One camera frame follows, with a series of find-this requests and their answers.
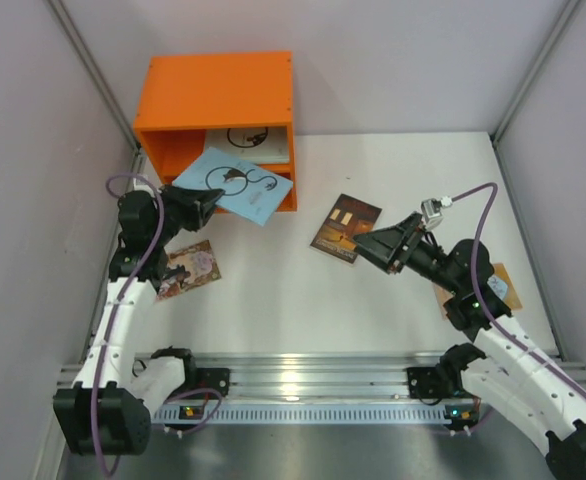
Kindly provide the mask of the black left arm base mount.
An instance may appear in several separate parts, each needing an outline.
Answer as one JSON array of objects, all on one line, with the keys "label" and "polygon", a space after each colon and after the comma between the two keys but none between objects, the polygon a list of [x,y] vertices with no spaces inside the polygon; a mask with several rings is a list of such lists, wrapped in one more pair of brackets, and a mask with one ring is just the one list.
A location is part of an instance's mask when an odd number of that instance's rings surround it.
[{"label": "black left arm base mount", "polygon": [[198,367],[187,390],[211,389],[226,397],[230,388],[230,374],[229,368]]}]

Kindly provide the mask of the pale green Great Gatsby book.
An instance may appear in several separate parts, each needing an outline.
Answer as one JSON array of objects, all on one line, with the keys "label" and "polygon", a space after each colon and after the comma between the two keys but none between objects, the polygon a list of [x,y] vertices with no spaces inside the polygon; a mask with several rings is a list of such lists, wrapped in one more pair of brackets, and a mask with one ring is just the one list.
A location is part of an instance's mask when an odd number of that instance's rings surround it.
[{"label": "pale green Great Gatsby book", "polygon": [[208,130],[204,149],[216,148],[255,164],[286,164],[289,147],[285,127],[247,127]]}]

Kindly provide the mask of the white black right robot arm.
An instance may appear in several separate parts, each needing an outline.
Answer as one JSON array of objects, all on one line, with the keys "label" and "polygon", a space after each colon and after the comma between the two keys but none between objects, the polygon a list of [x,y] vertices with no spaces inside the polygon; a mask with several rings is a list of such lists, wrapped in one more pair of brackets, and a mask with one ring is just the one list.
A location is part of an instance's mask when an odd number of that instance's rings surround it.
[{"label": "white black right robot arm", "polygon": [[535,345],[490,287],[494,268],[486,247],[464,239],[445,252],[417,212],[353,242],[385,273],[410,269],[447,291],[446,316],[468,339],[435,366],[409,369],[411,397],[476,397],[537,447],[555,478],[586,479],[586,390]]}]

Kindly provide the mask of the light blue cat book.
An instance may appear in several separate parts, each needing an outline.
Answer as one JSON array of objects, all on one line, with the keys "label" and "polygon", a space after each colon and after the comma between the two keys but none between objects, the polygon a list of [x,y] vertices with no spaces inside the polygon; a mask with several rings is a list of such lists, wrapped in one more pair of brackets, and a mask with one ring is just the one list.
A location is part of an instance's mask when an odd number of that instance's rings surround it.
[{"label": "light blue cat book", "polygon": [[219,208],[264,226],[292,190],[293,182],[217,148],[206,149],[172,185],[222,190]]}]

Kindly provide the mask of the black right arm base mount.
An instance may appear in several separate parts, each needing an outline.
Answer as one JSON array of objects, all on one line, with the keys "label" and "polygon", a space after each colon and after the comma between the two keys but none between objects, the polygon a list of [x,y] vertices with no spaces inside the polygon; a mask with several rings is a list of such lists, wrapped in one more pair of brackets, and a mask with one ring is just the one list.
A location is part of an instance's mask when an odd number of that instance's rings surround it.
[{"label": "black right arm base mount", "polygon": [[427,404],[453,399],[473,399],[462,386],[461,374],[441,366],[417,366],[406,370],[409,397]]}]

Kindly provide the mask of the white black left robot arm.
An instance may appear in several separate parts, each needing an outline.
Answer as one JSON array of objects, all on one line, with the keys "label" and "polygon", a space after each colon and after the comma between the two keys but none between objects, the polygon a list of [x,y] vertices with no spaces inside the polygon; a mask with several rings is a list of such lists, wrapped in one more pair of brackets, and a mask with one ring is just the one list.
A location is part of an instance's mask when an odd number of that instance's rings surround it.
[{"label": "white black left robot arm", "polygon": [[119,197],[120,232],[99,326],[79,373],[53,397],[72,453],[139,455],[148,445],[152,418],[166,401],[212,394],[187,348],[160,348],[141,373],[133,368],[135,337],[167,271],[166,244],[183,230],[202,229],[222,195],[220,189],[166,185],[135,188]]}]

